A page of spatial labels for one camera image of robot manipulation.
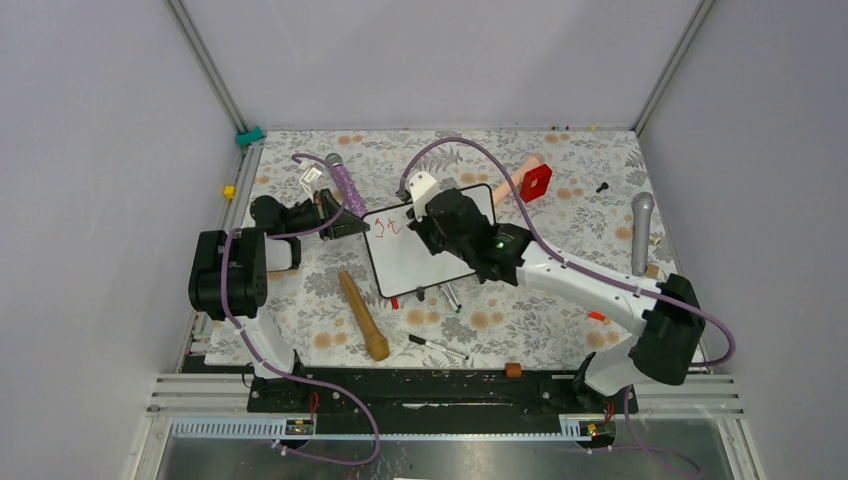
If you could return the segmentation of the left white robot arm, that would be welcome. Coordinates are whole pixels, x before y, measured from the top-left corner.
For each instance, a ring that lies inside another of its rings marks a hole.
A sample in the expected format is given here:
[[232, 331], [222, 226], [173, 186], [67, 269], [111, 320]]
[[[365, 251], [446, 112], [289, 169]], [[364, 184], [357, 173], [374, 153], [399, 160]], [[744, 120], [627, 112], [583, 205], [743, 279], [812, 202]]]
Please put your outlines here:
[[324, 240], [363, 234], [370, 226], [328, 189], [291, 207], [263, 195], [249, 207], [252, 227], [199, 234], [188, 283], [192, 307], [231, 324], [248, 349], [254, 376], [275, 380], [272, 398], [288, 411], [309, 401], [309, 379], [296, 374], [298, 354], [266, 307], [268, 274], [296, 271], [302, 236]]

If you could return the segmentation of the white whiteboard black frame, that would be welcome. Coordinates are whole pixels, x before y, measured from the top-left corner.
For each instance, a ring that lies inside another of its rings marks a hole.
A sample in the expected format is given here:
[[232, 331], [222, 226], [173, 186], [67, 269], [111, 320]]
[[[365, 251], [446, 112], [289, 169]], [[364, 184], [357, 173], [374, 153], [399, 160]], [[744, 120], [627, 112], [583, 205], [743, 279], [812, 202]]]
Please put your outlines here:
[[409, 202], [374, 210], [363, 217], [367, 252], [381, 297], [389, 299], [467, 277], [474, 270], [449, 253], [432, 255], [408, 228]]

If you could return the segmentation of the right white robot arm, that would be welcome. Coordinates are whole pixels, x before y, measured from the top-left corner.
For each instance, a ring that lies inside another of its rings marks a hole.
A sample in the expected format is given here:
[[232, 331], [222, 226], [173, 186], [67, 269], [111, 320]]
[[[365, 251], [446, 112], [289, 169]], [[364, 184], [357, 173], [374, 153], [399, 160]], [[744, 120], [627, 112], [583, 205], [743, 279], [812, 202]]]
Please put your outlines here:
[[600, 312], [630, 336], [592, 353], [574, 378], [573, 396], [597, 412], [624, 387], [646, 382], [684, 383], [705, 328], [691, 284], [633, 279], [555, 250], [530, 227], [491, 222], [457, 189], [411, 195], [409, 227], [430, 254], [462, 260], [480, 282], [500, 281], [541, 290]]

